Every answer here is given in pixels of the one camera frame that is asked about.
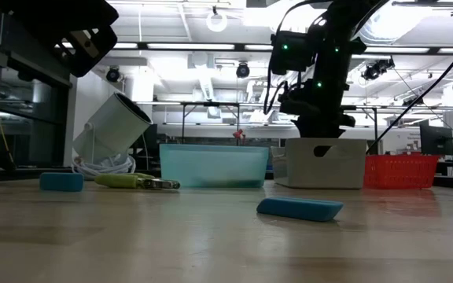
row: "wooden tabletop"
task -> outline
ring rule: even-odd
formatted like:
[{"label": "wooden tabletop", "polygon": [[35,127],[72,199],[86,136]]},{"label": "wooden tabletop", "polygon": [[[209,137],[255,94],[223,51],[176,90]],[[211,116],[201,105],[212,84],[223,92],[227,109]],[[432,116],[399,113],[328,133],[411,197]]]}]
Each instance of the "wooden tabletop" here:
[{"label": "wooden tabletop", "polygon": [[[257,215],[339,200],[333,222]],[[453,189],[101,189],[0,182],[2,282],[453,282]]]}]

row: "small red object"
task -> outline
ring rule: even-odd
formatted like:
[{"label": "small red object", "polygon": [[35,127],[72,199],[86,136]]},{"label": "small red object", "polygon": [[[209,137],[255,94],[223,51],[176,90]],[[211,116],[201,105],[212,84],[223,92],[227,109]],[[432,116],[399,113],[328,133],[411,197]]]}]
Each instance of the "small red object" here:
[{"label": "small red object", "polygon": [[439,156],[367,156],[363,187],[426,189],[433,186]]}]

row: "coiled white cable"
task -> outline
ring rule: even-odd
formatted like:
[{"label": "coiled white cable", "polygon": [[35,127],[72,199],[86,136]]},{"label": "coiled white cable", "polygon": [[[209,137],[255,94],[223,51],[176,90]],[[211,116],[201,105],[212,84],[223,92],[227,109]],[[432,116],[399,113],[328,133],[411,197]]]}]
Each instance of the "coiled white cable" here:
[{"label": "coiled white cable", "polygon": [[72,164],[71,169],[73,173],[80,173],[86,180],[94,180],[100,174],[125,174],[135,172],[135,160],[132,156],[127,155],[125,162],[118,164],[120,155],[114,159],[109,157],[99,164],[89,164],[83,161],[82,158],[76,157]]}]

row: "blue block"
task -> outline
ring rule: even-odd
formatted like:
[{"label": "blue block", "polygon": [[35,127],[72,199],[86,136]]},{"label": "blue block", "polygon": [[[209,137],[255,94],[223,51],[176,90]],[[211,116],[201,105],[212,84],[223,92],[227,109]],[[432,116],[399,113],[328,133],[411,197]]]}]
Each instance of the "blue block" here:
[{"label": "blue block", "polygon": [[78,173],[43,173],[39,188],[61,192],[79,192],[83,189],[83,175]]},{"label": "blue block", "polygon": [[303,219],[310,221],[330,221],[344,207],[344,204],[331,200],[305,200],[289,197],[269,197],[258,204],[258,213]]}]

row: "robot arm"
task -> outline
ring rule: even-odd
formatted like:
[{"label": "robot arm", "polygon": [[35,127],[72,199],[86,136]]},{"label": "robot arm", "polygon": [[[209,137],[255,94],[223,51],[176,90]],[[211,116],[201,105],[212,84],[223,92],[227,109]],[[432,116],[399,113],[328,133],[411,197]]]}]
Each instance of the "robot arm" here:
[{"label": "robot arm", "polygon": [[[302,138],[338,138],[343,132],[340,125],[354,126],[354,119],[344,115],[341,101],[348,90],[346,81],[352,54],[363,53],[366,46],[359,38],[351,38],[388,1],[334,0],[312,23],[307,34],[279,31],[279,26],[278,32],[272,35],[269,88],[271,72],[277,75],[304,72],[315,65],[312,79],[286,87],[279,97],[281,112],[299,116],[293,122]],[[316,2],[324,1],[307,0],[292,9]]]}]

